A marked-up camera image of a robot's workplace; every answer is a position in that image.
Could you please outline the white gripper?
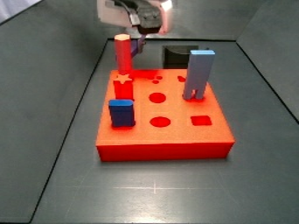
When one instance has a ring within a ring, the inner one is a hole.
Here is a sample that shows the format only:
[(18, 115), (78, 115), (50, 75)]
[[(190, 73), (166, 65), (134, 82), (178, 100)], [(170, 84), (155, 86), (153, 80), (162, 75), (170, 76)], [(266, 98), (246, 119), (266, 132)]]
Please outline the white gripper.
[(173, 0), (98, 0), (103, 23), (137, 28), (142, 35), (165, 35), (174, 26)]

